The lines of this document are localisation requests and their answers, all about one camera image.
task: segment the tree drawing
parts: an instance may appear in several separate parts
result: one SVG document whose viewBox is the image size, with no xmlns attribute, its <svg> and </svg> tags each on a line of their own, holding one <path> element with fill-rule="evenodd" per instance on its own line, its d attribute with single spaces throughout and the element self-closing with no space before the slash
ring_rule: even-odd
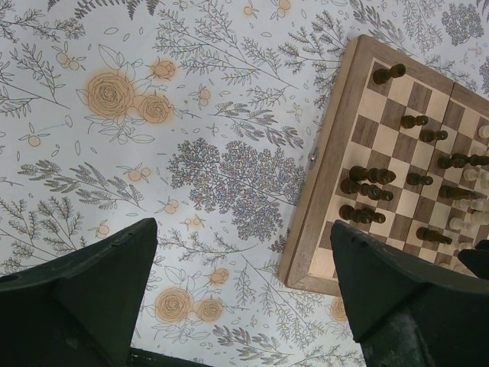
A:
<svg viewBox="0 0 489 367">
<path fill-rule="evenodd" d="M 312 21 L 312 30 L 308 32 L 301 27 L 296 33 L 290 32 L 292 41 L 279 46 L 279 51 L 289 58 L 284 65 L 294 74 L 299 73 L 307 63 L 311 63 L 316 72 L 314 86 L 319 94 L 314 104 L 322 108 L 331 96 L 339 71 L 339 59 L 345 52 L 347 40 L 341 21 L 333 18 L 327 11 L 316 15 L 315 21 Z"/>
<path fill-rule="evenodd" d="M 262 75 L 278 80 L 284 88 L 268 93 L 263 93 L 264 88 L 248 90 L 265 104 L 277 101 L 286 88 L 296 88 L 280 77 L 282 61 L 277 52 L 261 47 L 249 37 L 238 39 L 231 29 L 229 14 L 217 0 L 204 1 L 198 8 L 203 17 L 196 20 L 194 27 L 187 26 L 185 19 L 179 19 L 177 11 L 159 12 L 164 23 L 158 28 L 158 51 L 181 60 L 180 66 L 187 74 L 220 71 L 228 85 L 252 84 Z"/>
<path fill-rule="evenodd" d="M 232 141 L 220 153 L 199 138 L 178 144 L 178 151 L 168 167 L 172 188 L 193 185 L 189 198 L 197 210 L 231 210 L 240 239 L 271 239 L 283 223 L 280 204 L 299 202 L 306 172 L 280 148 L 258 153 L 242 141 Z"/>
<path fill-rule="evenodd" d="M 97 205 L 99 209 L 117 209 L 120 202 L 143 209 L 139 203 L 144 197 L 133 184 L 127 185 L 117 176 L 106 179 L 89 163 L 70 168 L 74 172 L 74 178 L 63 174 L 61 167 L 51 161 L 38 161 L 35 165 L 22 164 L 21 169 L 19 174 L 32 176 L 29 179 L 31 181 L 43 180 L 44 186 L 51 187 L 52 192 L 70 193 L 76 190 L 81 203 Z"/>
<path fill-rule="evenodd" d="M 273 128 L 273 124 L 278 121 L 274 119 L 270 109 L 258 109 L 251 111 L 246 103 L 218 103 L 216 106 L 217 113 L 213 116 L 225 117 L 233 123 L 231 130 L 240 138 L 246 136 L 254 141 L 259 141 L 267 137 L 268 141 L 280 147 L 289 145 L 292 148 L 303 148 L 304 140 L 297 136 L 297 130 L 290 126 L 284 126 L 280 129 Z"/>
<path fill-rule="evenodd" d="M 484 35 L 481 16 L 473 4 L 459 4 L 458 8 L 456 4 L 450 4 L 449 12 L 443 12 L 442 23 L 454 46 L 464 44 L 471 37 L 480 38 Z"/>
<path fill-rule="evenodd" d="M 26 270 L 86 246 L 83 236 L 77 238 L 83 216 L 74 213 L 66 196 L 39 200 L 37 209 L 29 211 L 24 199 L 7 203 L 0 198 L 0 208 L 11 217 L 7 223 L 0 217 L 0 240 L 11 241 L 13 248 L 12 256 L 0 264 L 0 274 Z"/>
</svg>

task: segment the light square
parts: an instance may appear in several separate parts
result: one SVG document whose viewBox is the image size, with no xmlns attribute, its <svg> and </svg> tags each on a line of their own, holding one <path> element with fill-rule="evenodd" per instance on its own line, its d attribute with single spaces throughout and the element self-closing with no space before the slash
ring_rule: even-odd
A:
<svg viewBox="0 0 489 367">
<path fill-rule="evenodd" d="M 404 248 L 404 242 L 398 241 L 396 239 L 388 238 L 385 243 L 391 245 L 392 247 L 398 248 L 399 250 L 402 250 Z"/>
<path fill-rule="evenodd" d="M 392 79 L 392 84 L 390 85 L 389 90 L 389 99 L 406 106 L 410 100 L 413 84 L 414 80 L 409 76 Z"/>
<path fill-rule="evenodd" d="M 373 90 L 365 89 L 361 97 L 360 106 L 358 107 L 358 114 L 367 119 L 380 122 L 386 101 L 387 97 Z"/>
<path fill-rule="evenodd" d="M 402 216 L 413 218 L 418 199 L 419 194 L 409 190 L 403 190 L 403 192 L 400 194 L 399 204 L 397 204 L 396 213 Z"/>
<path fill-rule="evenodd" d="M 429 224 L 438 228 L 445 228 L 451 209 L 451 206 L 436 202 L 431 218 L 429 219 Z"/>
<path fill-rule="evenodd" d="M 372 149 L 391 156 L 394 152 L 394 145 L 396 144 L 398 135 L 399 132 L 393 130 L 392 128 L 379 125 Z"/>
<path fill-rule="evenodd" d="M 431 89 L 431 97 L 429 99 L 426 115 L 438 122 L 442 122 L 449 100 L 449 95 L 444 94 L 437 89 Z"/>
<path fill-rule="evenodd" d="M 445 140 L 438 140 L 436 142 L 436 149 L 443 151 L 446 154 L 451 154 L 455 138 L 457 137 L 457 132 L 448 126 L 442 126 L 442 130 L 448 132 L 449 136 Z"/>
<path fill-rule="evenodd" d="M 367 167 L 371 149 L 350 141 L 343 157 L 343 167 L 349 170 L 353 166 Z"/>
<path fill-rule="evenodd" d="M 392 227 L 392 222 L 394 221 L 395 214 L 389 212 L 388 210 L 376 209 L 378 213 L 382 213 L 385 215 L 384 223 L 376 223 L 372 222 L 370 225 L 370 233 L 374 233 L 375 235 L 382 235 L 383 237 L 389 237 L 390 227 Z"/>
<path fill-rule="evenodd" d="M 416 246 L 421 246 L 423 244 L 423 241 L 416 237 L 416 231 L 420 227 L 426 227 L 426 224 L 422 222 L 418 222 L 417 220 L 413 220 L 413 222 L 411 223 L 410 232 L 407 234 L 407 240 L 406 240 L 407 243 Z"/>
<path fill-rule="evenodd" d="M 431 156 L 434 149 L 435 148 L 432 145 L 418 140 L 411 164 L 413 166 L 422 168 L 423 170 L 428 170 L 429 162 L 431 161 Z"/>
<path fill-rule="evenodd" d="M 339 208 L 343 205 L 350 205 L 355 207 L 355 201 L 347 199 L 343 196 L 333 195 L 329 202 L 328 212 L 326 213 L 326 221 L 334 222 L 337 219 L 341 219 L 339 216 Z"/>
<path fill-rule="evenodd" d="M 475 111 L 465 109 L 458 131 L 463 135 L 467 135 L 469 138 L 473 138 L 475 136 L 475 130 L 477 129 L 480 118 L 481 116 Z"/>
<path fill-rule="evenodd" d="M 393 171 L 396 174 L 396 179 L 391 183 L 395 187 L 404 187 L 406 182 L 406 176 L 409 173 L 410 164 L 402 162 L 399 159 L 391 158 L 389 162 L 389 171 Z"/>
<path fill-rule="evenodd" d="M 436 251 L 430 250 L 428 248 L 421 248 L 419 250 L 419 255 L 418 258 L 422 258 L 423 260 L 426 260 L 427 262 L 435 262 L 436 258 Z"/>
<path fill-rule="evenodd" d="M 433 183 L 429 186 L 423 186 L 423 189 L 421 190 L 421 196 L 427 197 L 431 200 L 436 200 L 440 187 L 442 186 L 443 179 L 440 176 L 436 176 L 435 174 L 428 175 L 430 177 L 433 177 Z"/>
</svg>

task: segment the pawn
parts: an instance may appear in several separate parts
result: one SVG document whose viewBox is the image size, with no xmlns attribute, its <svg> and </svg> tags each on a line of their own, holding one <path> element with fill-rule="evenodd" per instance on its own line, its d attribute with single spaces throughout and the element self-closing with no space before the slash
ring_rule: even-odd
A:
<svg viewBox="0 0 489 367">
<path fill-rule="evenodd" d="M 460 218 L 451 218 L 449 222 L 449 227 L 451 229 L 454 229 L 455 231 L 465 230 L 470 232 L 476 228 L 476 225 L 471 223 L 465 223 Z"/>
<path fill-rule="evenodd" d="M 403 116 L 400 118 L 400 125 L 403 128 L 413 128 L 414 126 L 424 126 L 429 122 L 428 116 Z"/>
<path fill-rule="evenodd" d="M 380 84 L 385 84 L 387 83 L 390 78 L 400 78 L 406 73 L 406 67 L 399 63 L 397 65 L 394 65 L 390 69 L 379 69 L 374 71 L 373 74 L 373 79 L 375 84 L 380 85 Z"/>
<path fill-rule="evenodd" d="M 418 186 L 418 185 L 429 186 L 433 183 L 433 177 L 421 176 L 420 174 L 415 174 L 411 172 L 410 174 L 407 174 L 406 182 L 409 185 L 413 185 L 413 186 Z"/>
<path fill-rule="evenodd" d="M 482 181 L 487 181 L 489 180 L 489 172 L 486 171 L 479 171 L 477 172 L 474 168 L 469 168 L 464 171 L 463 173 L 464 179 L 467 181 L 476 181 L 476 180 L 482 180 Z"/>
<path fill-rule="evenodd" d="M 441 130 L 439 132 L 434 132 L 433 130 L 430 130 L 428 128 L 425 128 L 424 130 L 421 130 L 419 133 L 419 139 L 420 141 L 424 141 L 425 143 L 431 143 L 432 141 L 436 140 L 445 140 L 449 136 L 448 132 Z"/>
<path fill-rule="evenodd" d="M 339 208 L 339 216 L 344 220 L 352 220 L 355 223 L 372 223 L 372 216 L 370 214 L 349 205 L 344 205 Z"/>
<path fill-rule="evenodd" d="M 478 134 L 481 138 L 489 138 L 489 125 L 481 126 Z"/>
</svg>

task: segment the chess piece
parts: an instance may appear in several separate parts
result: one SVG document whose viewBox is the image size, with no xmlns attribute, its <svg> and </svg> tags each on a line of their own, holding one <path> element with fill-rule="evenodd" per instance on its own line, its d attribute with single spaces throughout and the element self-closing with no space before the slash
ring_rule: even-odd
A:
<svg viewBox="0 0 489 367">
<path fill-rule="evenodd" d="M 428 116 L 403 116 L 400 118 L 400 125 L 403 128 L 413 128 L 414 126 L 424 126 L 429 122 Z"/>
<path fill-rule="evenodd" d="M 433 177 L 421 176 L 420 174 L 415 174 L 411 172 L 410 174 L 407 174 L 406 182 L 409 185 L 413 185 L 413 186 L 418 186 L 418 185 L 429 186 L 433 183 Z"/>
<path fill-rule="evenodd" d="M 447 185 L 442 185 L 439 191 L 440 197 L 445 199 L 475 199 L 477 194 L 474 191 L 462 189 L 460 187 L 450 187 Z"/>
<path fill-rule="evenodd" d="M 489 224 L 489 213 L 473 212 L 471 222 L 479 226 L 486 226 Z"/>
<path fill-rule="evenodd" d="M 465 223 L 460 218 L 451 218 L 449 222 L 449 227 L 451 229 L 454 229 L 455 231 L 465 230 L 470 232 L 476 228 L 476 225 L 471 223 Z"/>
<path fill-rule="evenodd" d="M 430 241 L 435 243 L 444 243 L 446 245 L 452 244 L 452 239 L 442 235 L 441 233 L 426 227 L 420 227 L 416 231 L 416 237 L 422 241 Z"/>
<path fill-rule="evenodd" d="M 420 141 L 424 141 L 425 143 L 431 143 L 434 140 L 445 140 L 449 136 L 448 132 L 444 130 L 440 130 L 439 132 L 434 132 L 429 128 L 425 128 L 421 130 L 419 133 Z"/>
<path fill-rule="evenodd" d="M 449 157 L 441 157 L 438 159 L 438 167 L 448 170 L 450 167 L 463 168 L 466 163 L 464 159 L 451 159 Z"/>
<path fill-rule="evenodd" d="M 339 208 L 339 216 L 344 220 L 352 220 L 355 223 L 370 224 L 372 216 L 361 209 L 355 209 L 353 206 L 344 205 Z"/>
<path fill-rule="evenodd" d="M 478 134 L 481 138 L 489 138 L 489 125 L 481 126 Z"/>
<path fill-rule="evenodd" d="M 463 177 L 467 181 L 475 181 L 475 180 L 487 181 L 489 180 L 489 172 L 486 171 L 477 172 L 474 168 L 468 168 L 467 170 L 464 171 Z"/>
<path fill-rule="evenodd" d="M 349 172 L 349 176 L 355 181 L 369 180 L 373 184 L 378 182 L 382 185 L 390 184 L 396 179 L 396 174 L 392 171 L 386 170 L 385 168 L 381 168 L 380 170 L 377 168 L 371 168 L 368 170 L 362 166 L 352 167 Z"/>
<path fill-rule="evenodd" d="M 376 213 L 375 210 L 371 208 L 363 208 L 362 210 L 369 214 L 372 217 L 372 220 L 376 223 L 384 223 L 386 221 L 386 217 L 382 213 Z"/>
<path fill-rule="evenodd" d="M 375 84 L 380 85 L 380 84 L 387 83 L 390 80 L 390 78 L 399 78 L 403 76 L 405 73 L 406 73 L 406 67 L 403 64 L 399 63 L 391 67 L 389 70 L 379 69 L 374 71 L 372 77 L 374 79 Z"/>
</svg>

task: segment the dark square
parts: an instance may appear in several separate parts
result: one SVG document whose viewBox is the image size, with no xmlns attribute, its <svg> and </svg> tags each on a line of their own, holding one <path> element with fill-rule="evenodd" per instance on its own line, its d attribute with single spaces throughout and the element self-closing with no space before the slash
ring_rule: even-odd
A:
<svg viewBox="0 0 489 367">
<path fill-rule="evenodd" d="M 472 139 L 463 134 L 457 134 L 453 143 L 452 154 L 462 153 L 468 155 L 471 149 Z"/>
<path fill-rule="evenodd" d="M 417 220 L 418 222 L 428 224 L 429 220 L 431 219 L 434 207 L 434 200 L 428 199 L 424 196 L 420 196 L 418 200 L 418 205 L 416 206 L 416 210 L 414 210 L 413 219 Z"/>
<path fill-rule="evenodd" d="M 377 134 L 378 124 L 364 116 L 358 116 L 355 130 L 351 141 L 364 147 L 374 146 L 375 135 Z"/>
<path fill-rule="evenodd" d="M 408 174 L 420 174 L 421 176 L 426 176 L 426 170 L 423 170 L 422 168 L 413 166 L 411 164 Z M 421 191 L 423 190 L 423 185 L 413 186 L 413 185 L 409 185 L 406 181 L 404 181 L 404 188 L 413 193 L 421 194 Z"/>
<path fill-rule="evenodd" d="M 485 126 L 485 125 L 489 125 L 489 121 L 486 120 L 484 117 L 481 117 L 479 119 L 479 123 L 477 125 L 477 128 L 475 129 L 474 139 L 479 141 L 480 143 L 482 143 L 484 145 L 488 145 L 489 144 L 489 138 L 481 138 L 479 136 L 479 128 L 481 126 Z"/>
<path fill-rule="evenodd" d="M 405 242 L 412 222 L 411 218 L 396 214 L 390 227 L 389 238 Z"/>
<path fill-rule="evenodd" d="M 390 212 L 395 213 L 397 204 L 399 204 L 400 194 L 403 192 L 403 189 L 388 184 L 383 185 L 382 190 L 391 191 L 394 194 L 394 198 L 391 201 L 379 200 L 377 202 L 377 208 L 389 210 Z"/>
<path fill-rule="evenodd" d="M 447 229 L 450 232 L 455 232 L 455 233 L 460 233 L 460 231 L 455 231 L 454 229 L 450 228 L 450 220 L 452 218 L 460 218 L 461 220 L 464 220 L 465 218 L 465 212 L 463 210 L 457 209 L 457 208 L 451 208 L 450 209 L 450 214 L 449 214 L 449 220 L 446 221 L 445 229 Z"/>
<path fill-rule="evenodd" d="M 400 132 L 397 136 L 392 156 L 400 161 L 410 163 L 413 159 L 414 150 L 416 149 L 416 142 L 416 139 Z"/>
<path fill-rule="evenodd" d="M 452 262 L 452 258 L 453 258 L 452 255 L 442 254 L 441 252 L 439 252 L 438 254 L 436 254 L 435 264 L 436 265 L 440 265 L 440 264 L 450 265 L 450 263 Z"/>
<path fill-rule="evenodd" d="M 450 157 L 450 154 L 446 154 L 444 151 L 440 151 L 439 149 L 433 150 L 433 155 L 431 157 L 431 161 L 428 166 L 428 175 L 435 175 L 439 177 L 443 177 L 445 174 L 445 170 L 443 168 L 438 167 L 438 160 L 440 158 Z"/>
<path fill-rule="evenodd" d="M 320 248 L 325 248 L 326 250 L 333 250 L 331 247 L 331 229 L 333 228 L 332 222 L 326 222 L 324 226 L 324 232 L 322 233 L 321 242 L 319 243 Z"/>
<path fill-rule="evenodd" d="M 425 114 L 428 109 L 429 99 L 431 98 L 431 90 L 414 82 L 413 89 L 411 89 L 410 100 L 407 106 L 410 109 Z"/>
<path fill-rule="evenodd" d="M 392 85 L 392 79 L 387 81 L 387 83 L 377 85 L 374 82 L 374 72 L 379 69 L 386 69 L 384 65 L 380 65 L 379 63 L 374 63 L 374 67 L 372 67 L 372 74 L 368 80 L 367 88 L 381 94 L 382 96 L 389 96 L 390 86 Z"/>
<path fill-rule="evenodd" d="M 389 168 L 390 157 L 388 155 L 382 154 L 379 151 L 372 151 L 370 157 L 368 158 L 367 167 L 369 170 L 371 168 Z"/>
<path fill-rule="evenodd" d="M 385 102 L 384 113 L 382 114 L 381 124 L 396 130 L 400 129 L 400 118 L 406 114 L 406 106 L 388 99 Z"/>
<path fill-rule="evenodd" d="M 342 168 L 342 173 L 339 176 L 338 186 L 336 187 L 336 195 L 341 196 L 341 197 L 346 197 L 347 199 L 356 200 L 357 196 L 358 196 L 357 193 L 350 193 L 350 194 L 344 193 L 342 191 L 342 189 L 340 188 L 343 180 L 349 178 L 348 173 L 349 173 L 349 170 L 347 170 L 346 168 Z"/>
<path fill-rule="evenodd" d="M 415 245 L 410 245 L 409 243 L 404 244 L 403 251 L 407 252 L 408 254 L 414 255 L 416 257 L 419 256 L 419 251 L 421 250 L 420 247 L 415 246 Z"/>
<path fill-rule="evenodd" d="M 449 101 L 449 105 L 446 108 L 445 117 L 443 118 L 443 125 L 453 128 L 457 132 L 463 116 L 464 108 L 457 103 Z"/>
</svg>

